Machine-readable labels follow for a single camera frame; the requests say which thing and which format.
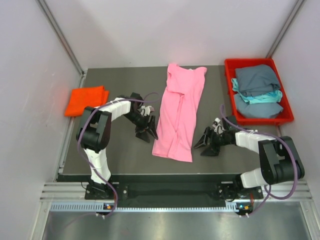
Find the pink t-shirt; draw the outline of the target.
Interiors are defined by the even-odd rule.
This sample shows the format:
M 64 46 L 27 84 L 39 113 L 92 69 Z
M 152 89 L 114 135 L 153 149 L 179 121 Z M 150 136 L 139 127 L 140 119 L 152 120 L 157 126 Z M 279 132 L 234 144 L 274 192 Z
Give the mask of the pink t-shirt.
M 192 142 L 197 111 L 202 97 L 207 68 L 183 68 L 175 63 L 167 67 L 152 155 L 191 163 Z

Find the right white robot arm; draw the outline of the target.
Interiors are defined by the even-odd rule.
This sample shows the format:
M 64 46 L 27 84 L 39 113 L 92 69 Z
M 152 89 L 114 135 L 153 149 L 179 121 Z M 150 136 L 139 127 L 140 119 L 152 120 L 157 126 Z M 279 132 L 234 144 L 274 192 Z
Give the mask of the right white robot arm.
M 223 146 L 234 145 L 258 154 L 259 167 L 238 174 L 233 180 L 233 192 L 239 198 L 245 198 L 252 188 L 272 186 L 293 182 L 291 190 L 285 196 L 276 196 L 271 188 L 266 192 L 277 200 L 290 198 L 305 175 L 305 169 L 292 138 L 277 137 L 270 133 L 240 127 L 231 118 L 217 118 L 212 126 L 205 128 L 194 148 L 203 148 L 201 156 L 217 157 Z

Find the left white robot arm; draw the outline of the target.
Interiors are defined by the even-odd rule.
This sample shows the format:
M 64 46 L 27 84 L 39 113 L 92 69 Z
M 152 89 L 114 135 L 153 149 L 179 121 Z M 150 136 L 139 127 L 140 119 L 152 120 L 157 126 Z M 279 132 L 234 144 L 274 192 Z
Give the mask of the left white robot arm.
M 77 150 L 90 166 L 91 177 L 85 189 L 86 200 L 110 200 L 117 198 L 111 183 L 107 146 L 111 137 L 112 122 L 122 116 L 135 126 L 135 136 L 146 143 L 158 139 L 156 117 L 151 101 L 133 92 L 120 95 L 98 107 L 87 106 L 80 119 L 76 135 Z

